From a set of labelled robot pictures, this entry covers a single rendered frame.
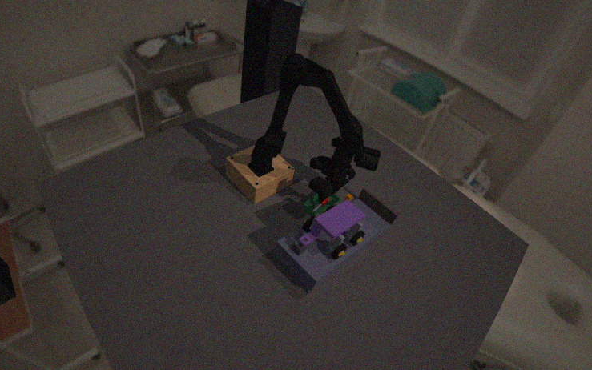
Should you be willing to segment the red-headed pin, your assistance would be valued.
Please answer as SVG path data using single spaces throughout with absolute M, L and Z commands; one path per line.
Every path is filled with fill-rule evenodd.
M 324 206 L 328 201 L 329 201 L 329 197 L 325 201 L 320 203 L 313 211 L 315 212 L 319 207 Z

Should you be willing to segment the purple wheeled trolley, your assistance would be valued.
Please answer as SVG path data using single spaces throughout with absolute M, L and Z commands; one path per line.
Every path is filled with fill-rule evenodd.
M 361 220 L 365 217 L 365 213 L 359 210 L 347 199 L 343 203 L 335 203 L 335 206 L 330 206 L 325 209 L 324 214 L 319 213 L 309 218 L 304 222 L 303 230 L 307 235 L 301 236 L 298 240 L 306 246 L 313 240 L 317 239 L 321 230 L 325 231 L 332 239 L 329 247 L 333 250 L 331 257 L 336 260 L 345 254 L 348 246 L 343 244 L 344 236 L 341 234 L 349 230 L 352 236 L 350 243 L 353 246 L 358 244 L 365 233 L 361 230 L 363 223 Z M 307 241 L 304 242 L 303 239 Z

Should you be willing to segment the green tray rim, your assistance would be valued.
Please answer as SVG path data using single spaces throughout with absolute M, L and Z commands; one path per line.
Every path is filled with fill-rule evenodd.
M 311 203 L 311 202 L 312 202 L 312 201 L 313 201 L 313 200 L 314 200 L 316 197 L 318 197 L 318 194 L 317 194 L 317 193 L 316 193 L 316 194 L 315 194 L 315 195 L 314 195 L 314 196 L 313 196 L 311 199 L 309 199 L 307 202 L 305 202 L 305 203 L 303 204 L 303 206 L 302 206 L 302 209 L 304 209 L 304 210 L 305 210 L 307 213 L 309 213 L 311 216 L 315 216 L 315 215 L 316 215 L 316 213 L 315 213 L 313 210 L 311 210 L 309 207 L 307 207 L 306 205 L 308 205 L 309 203 Z M 341 199 L 339 196 L 337 196 L 336 194 L 334 194 L 332 197 L 333 197 L 335 200 L 337 200 L 337 202 L 338 202 L 338 203 L 340 203 L 340 202 L 341 202 L 341 200 L 342 200 L 342 199 Z M 337 203 L 337 202 L 336 202 L 336 203 Z

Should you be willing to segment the green tray floor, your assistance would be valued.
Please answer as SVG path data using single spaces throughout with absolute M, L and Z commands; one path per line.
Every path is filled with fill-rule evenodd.
M 320 215 L 322 215 L 324 213 L 325 209 L 328 209 L 330 206 L 332 206 L 336 202 L 337 202 L 337 200 L 335 200 L 332 196 L 329 196 L 329 201 L 324 206 L 319 207 L 315 211 L 315 213 L 317 213 L 317 214 L 319 213 Z M 320 202 L 318 201 L 318 197 L 316 197 L 311 203 L 309 203 L 306 206 L 309 207 L 311 210 L 314 210 L 319 204 L 320 204 Z

